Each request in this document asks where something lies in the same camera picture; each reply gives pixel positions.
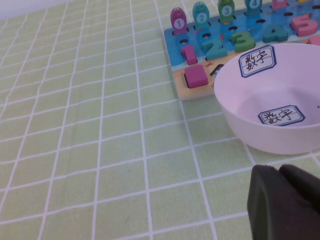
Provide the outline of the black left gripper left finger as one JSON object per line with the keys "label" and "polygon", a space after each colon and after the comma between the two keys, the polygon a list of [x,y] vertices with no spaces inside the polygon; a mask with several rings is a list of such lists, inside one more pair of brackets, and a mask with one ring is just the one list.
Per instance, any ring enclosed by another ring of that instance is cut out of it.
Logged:
{"label": "black left gripper left finger", "polygon": [[320,238],[320,211],[273,166],[252,168],[247,212],[254,240]]}

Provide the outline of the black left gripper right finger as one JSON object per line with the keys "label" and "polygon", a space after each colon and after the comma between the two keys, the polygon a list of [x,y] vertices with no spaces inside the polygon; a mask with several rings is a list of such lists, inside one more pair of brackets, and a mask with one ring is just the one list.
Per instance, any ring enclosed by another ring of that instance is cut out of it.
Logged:
{"label": "black left gripper right finger", "polygon": [[293,186],[293,188],[307,201],[312,207],[320,211],[320,179],[311,173],[292,164],[284,164],[279,168],[280,173]]}

